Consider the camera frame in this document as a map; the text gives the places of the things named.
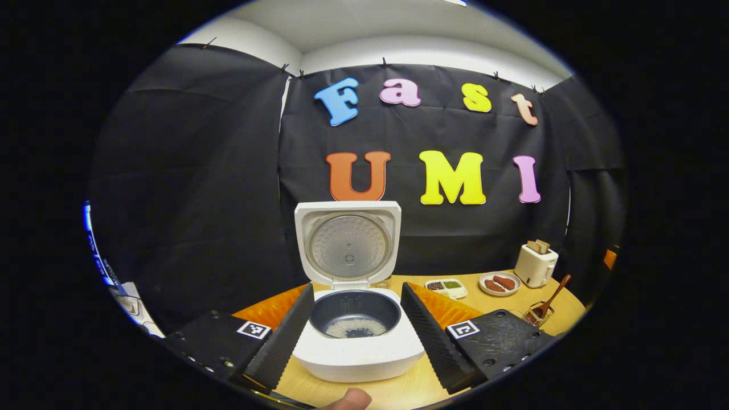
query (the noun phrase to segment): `hand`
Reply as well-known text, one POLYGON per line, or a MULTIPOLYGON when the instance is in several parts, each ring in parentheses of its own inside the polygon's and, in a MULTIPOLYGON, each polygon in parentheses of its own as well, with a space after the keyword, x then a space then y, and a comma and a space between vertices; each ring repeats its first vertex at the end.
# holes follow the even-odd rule
POLYGON ((352 387, 341 399, 316 410, 365 410, 370 403, 372 403, 370 395, 362 389, 352 387))

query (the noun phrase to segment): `table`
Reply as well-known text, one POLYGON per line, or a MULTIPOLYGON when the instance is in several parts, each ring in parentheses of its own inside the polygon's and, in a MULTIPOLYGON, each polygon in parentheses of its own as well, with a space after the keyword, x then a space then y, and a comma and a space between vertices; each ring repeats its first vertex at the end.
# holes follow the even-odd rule
MULTIPOLYGON (((425 282, 433 279, 454 278, 460 280, 468 290, 465 298, 459 299, 468 306, 489 313, 497 309, 506 309, 521 316, 530 305, 538 301, 546 301, 556 290, 559 283, 551 279, 543 287, 532 289, 522 284, 517 293, 509 296, 492 296, 483 292, 478 285, 478 278, 482 274, 465 274, 450 276, 409 276, 392 275, 390 279, 373 286, 383 287, 389 283, 388 288, 400 295, 403 282, 411 282, 424 286, 425 282)), ((328 287, 313 283, 315 292, 327 290, 328 287)), ((567 289, 563 289, 551 305, 555 312, 542 326, 542 330, 550 335, 569 330, 585 313, 585 307, 567 289)), ((281 381, 274 390, 286 397, 297 401, 323 407, 336 401, 344 395, 350 387, 363 389, 372 396, 373 401, 367 410, 416 409, 453 397, 461 392, 449 395, 440 386, 430 365, 427 354, 405 374, 387 380, 363 383, 332 383, 317 379, 291 357, 286 365, 281 381)))

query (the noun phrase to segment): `wooden spoon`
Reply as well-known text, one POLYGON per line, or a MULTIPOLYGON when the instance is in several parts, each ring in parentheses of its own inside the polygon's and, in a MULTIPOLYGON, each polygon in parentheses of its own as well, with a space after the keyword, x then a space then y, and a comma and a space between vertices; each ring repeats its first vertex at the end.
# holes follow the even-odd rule
POLYGON ((554 291, 554 294, 552 294, 552 297, 549 298, 548 301, 542 303, 538 307, 535 307, 534 309, 531 310, 531 312, 534 312, 534 314, 531 314, 531 312, 527 312, 526 319, 532 325, 536 325, 537 323, 539 323, 539 319, 542 319, 542 317, 544 317, 545 313, 547 312, 547 309, 549 309, 549 305, 551 305, 554 298, 557 297, 557 294, 559 293, 559 291, 562 290, 562 288, 565 287, 565 285, 567 285, 567 282, 569 282, 569 280, 571 278, 572 278, 572 276, 567 274, 564 277, 564 279, 562 279, 562 282, 559 282, 559 286, 557 286, 557 290, 554 291))

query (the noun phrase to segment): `white plate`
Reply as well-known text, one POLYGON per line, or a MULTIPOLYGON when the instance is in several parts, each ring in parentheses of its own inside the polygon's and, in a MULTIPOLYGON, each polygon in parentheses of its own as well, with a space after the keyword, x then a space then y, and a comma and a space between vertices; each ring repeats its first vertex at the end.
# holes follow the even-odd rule
POLYGON ((456 300, 456 299, 462 299, 465 298, 468 295, 468 290, 465 286, 463 286, 463 282, 459 281, 458 279, 435 279, 435 280, 429 280, 428 282, 425 282, 425 288, 428 289, 428 285, 435 282, 456 282, 461 287, 453 287, 451 289, 448 289, 443 285, 443 289, 440 290, 433 290, 433 292, 440 293, 441 295, 448 296, 449 298, 456 300))
POLYGON ((478 278, 478 286, 480 286, 481 290, 488 293, 489 295, 508 296, 508 295, 513 295, 514 293, 516 293, 517 290, 519 290, 519 288, 521 287, 521 279, 519 279, 519 276, 510 274, 509 272, 488 272, 487 274, 483 274, 483 275, 481 275, 480 278, 478 278), (494 276, 500 276, 502 278, 511 279, 512 281, 514 281, 514 283, 516 283, 516 286, 514 286, 514 289, 511 289, 511 290, 508 290, 504 287, 506 292, 494 292, 493 290, 488 289, 486 287, 486 284, 484 283, 484 281, 487 279, 493 280, 494 276))

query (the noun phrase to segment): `black curtain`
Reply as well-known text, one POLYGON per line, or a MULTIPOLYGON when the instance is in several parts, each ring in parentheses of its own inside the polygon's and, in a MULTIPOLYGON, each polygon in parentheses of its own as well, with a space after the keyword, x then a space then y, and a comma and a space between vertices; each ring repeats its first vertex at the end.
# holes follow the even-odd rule
POLYGON ((305 279, 300 265, 293 223, 299 202, 333 201, 330 165, 334 152, 353 152, 352 188, 370 186, 370 164, 364 155, 387 151, 386 190, 383 201, 402 207, 402 232, 395 274, 469 274, 513 268, 520 245, 541 239, 556 252, 563 246, 568 209, 569 181, 559 135, 550 132, 544 96, 532 89, 491 76, 439 66, 358 66, 321 71, 292 79, 281 119, 279 176, 281 209, 291 260, 305 279), (330 125, 325 105, 314 98, 318 91, 353 77, 359 98, 352 105, 359 114, 341 125, 330 125), (383 82, 405 78, 418 85, 422 100, 417 107, 382 102, 383 82), (461 86, 482 85, 492 103, 490 112, 469 111, 461 86), (511 100, 521 93, 539 119, 528 125, 511 100), (424 205, 426 167, 419 159, 425 150, 443 152, 455 169, 465 152, 483 156, 480 165, 483 205, 424 205), (534 173, 540 202, 519 201, 521 180, 512 158, 529 155, 536 160, 534 173))
POLYGON ((554 276, 571 274, 568 288, 590 304, 609 277, 606 251, 620 254, 628 204, 625 157, 617 125, 578 77, 547 90, 544 101, 564 147, 572 197, 554 276))
POLYGON ((287 78, 245 53, 177 45, 107 120, 88 191, 97 245, 163 332, 300 284, 278 210, 287 78))

